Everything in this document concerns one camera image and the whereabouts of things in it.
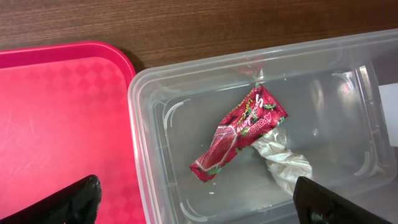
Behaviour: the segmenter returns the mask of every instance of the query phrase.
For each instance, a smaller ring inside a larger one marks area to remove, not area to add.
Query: red tray
[[[96,223],[145,223],[127,107],[134,75],[101,42],[0,52],[0,218],[96,174]]]

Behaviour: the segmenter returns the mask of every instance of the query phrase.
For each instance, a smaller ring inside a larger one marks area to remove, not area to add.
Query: red candy wrapper
[[[286,117],[285,109],[257,83],[221,121],[209,150],[195,160],[190,169],[203,182],[213,179],[245,146],[274,129]]]

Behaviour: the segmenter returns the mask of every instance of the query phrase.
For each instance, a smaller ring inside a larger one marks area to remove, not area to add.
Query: white crumpled plastic bag
[[[268,169],[277,184],[288,194],[293,195],[298,177],[304,176],[313,179],[312,166],[303,155],[295,154],[277,142],[272,132],[273,130],[259,138],[251,146],[266,158]]]

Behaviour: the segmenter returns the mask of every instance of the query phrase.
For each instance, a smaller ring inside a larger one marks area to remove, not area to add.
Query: clear plastic bin
[[[278,127],[314,181],[353,198],[390,183],[375,63],[398,52],[398,30],[273,47],[150,68],[129,88],[137,174],[147,223],[296,223],[292,197],[245,149],[210,182],[188,168],[218,123],[262,83],[289,113]],[[261,68],[258,76],[238,72]]]

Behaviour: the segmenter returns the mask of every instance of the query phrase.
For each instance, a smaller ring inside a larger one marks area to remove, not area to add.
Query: brown wood surface
[[[137,71],[393,28],[397,0],[0,0],[0,49],[101,40]]]

